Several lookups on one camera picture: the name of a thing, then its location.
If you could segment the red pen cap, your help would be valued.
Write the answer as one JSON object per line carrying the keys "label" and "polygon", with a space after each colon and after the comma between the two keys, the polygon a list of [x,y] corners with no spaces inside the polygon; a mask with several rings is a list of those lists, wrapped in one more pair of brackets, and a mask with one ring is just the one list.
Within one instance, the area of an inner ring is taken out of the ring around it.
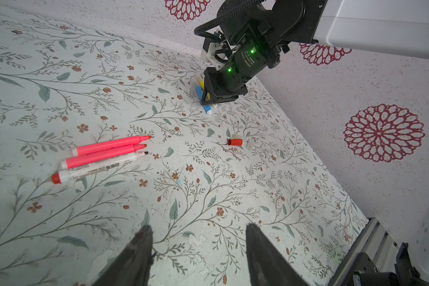
{"label": "red pen cap", "polygon": [[227,144],[229,146],[242,146],[243,145],[243,140],[242,139],[229,139],[227,141]]}

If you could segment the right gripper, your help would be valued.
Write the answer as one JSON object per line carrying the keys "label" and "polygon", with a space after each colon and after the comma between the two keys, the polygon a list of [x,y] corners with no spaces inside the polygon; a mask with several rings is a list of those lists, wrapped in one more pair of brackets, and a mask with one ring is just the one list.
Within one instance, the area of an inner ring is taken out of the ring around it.
{"label": "right gripper", "polygon": [[225,102],[236,101],[240,95],[248,93],[246,85],[243,85],[236,91],[228,91],[220,77],[220,73],[214,67],[208,67],[204,71],[204,90],[201,99],[202,105],[220,104]]}

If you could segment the white marker pen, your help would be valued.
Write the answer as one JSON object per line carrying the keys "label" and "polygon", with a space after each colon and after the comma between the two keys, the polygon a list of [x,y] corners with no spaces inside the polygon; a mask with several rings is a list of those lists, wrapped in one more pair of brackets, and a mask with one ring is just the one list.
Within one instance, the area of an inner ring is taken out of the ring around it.
{"label": "white marker pen", "polygon": [[146,155],[148,155],[148,151],[139,151],[113,158],[108,158],[94,163],[88,163],[86,165],[71,169],[63,169],[56,174],[53,174],[51,177],[51,181],[54,184],[62,184],[69,181],[80,180],[89,175],[97,174],[103,171],[110,171],[119,167],[124,167],[124,165],[136,162],[137,160]]}

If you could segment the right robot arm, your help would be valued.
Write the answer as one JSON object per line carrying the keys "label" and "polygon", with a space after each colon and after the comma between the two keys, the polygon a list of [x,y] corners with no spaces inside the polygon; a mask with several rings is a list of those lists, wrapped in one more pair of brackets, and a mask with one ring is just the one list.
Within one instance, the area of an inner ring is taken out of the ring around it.
{"label": "right robot arm", "polygon": [[429,59],[429,1],[225,1],[194,30],[212,63],[203,105],[235,101],[292,42]]}

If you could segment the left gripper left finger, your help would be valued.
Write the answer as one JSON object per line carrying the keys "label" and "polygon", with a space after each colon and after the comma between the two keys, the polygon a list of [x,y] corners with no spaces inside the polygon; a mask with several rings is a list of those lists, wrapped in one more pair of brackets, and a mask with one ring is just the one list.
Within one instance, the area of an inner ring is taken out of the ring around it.
{"label": "left gripper left finger", "polygon": [[113,262],[95,279],[95,286],[146,286],[154,263],[153,230],[144,225]]}

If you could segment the yellow highlighter pen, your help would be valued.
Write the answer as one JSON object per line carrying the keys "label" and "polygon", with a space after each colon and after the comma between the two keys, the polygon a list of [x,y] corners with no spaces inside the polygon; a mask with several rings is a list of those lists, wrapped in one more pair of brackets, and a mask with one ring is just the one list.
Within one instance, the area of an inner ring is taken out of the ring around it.
{"label": "yellow highlighter pen", "polygon": [[[200,75],[196,75],[195,78],[196,78],[200,88],[202,90],[204,90],[204,80],[202,79],[202,77]],[[206,100],[211,100],[211,97],[209,94],[207,94]]]}

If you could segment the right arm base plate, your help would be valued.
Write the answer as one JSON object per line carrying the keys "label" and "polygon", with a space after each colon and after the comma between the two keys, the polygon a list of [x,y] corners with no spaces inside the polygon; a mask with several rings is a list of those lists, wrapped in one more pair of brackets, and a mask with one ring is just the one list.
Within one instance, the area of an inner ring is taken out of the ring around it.
{"label": "right arm base plate", "polygon": [[366,253],[360,253],[351,271],[347,286],[429,286],[412,266],[408,243],[403,243],[396,256],[396,272],[381,272]]}

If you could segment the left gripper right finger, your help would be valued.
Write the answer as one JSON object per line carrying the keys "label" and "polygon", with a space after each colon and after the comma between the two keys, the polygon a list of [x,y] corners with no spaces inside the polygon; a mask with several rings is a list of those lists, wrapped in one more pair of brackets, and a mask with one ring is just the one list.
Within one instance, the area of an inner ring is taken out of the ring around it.
{"label": "left gripper right finger", "polygon": [[252,286],[307,286],[257,225],[248,224],[245,237]]}

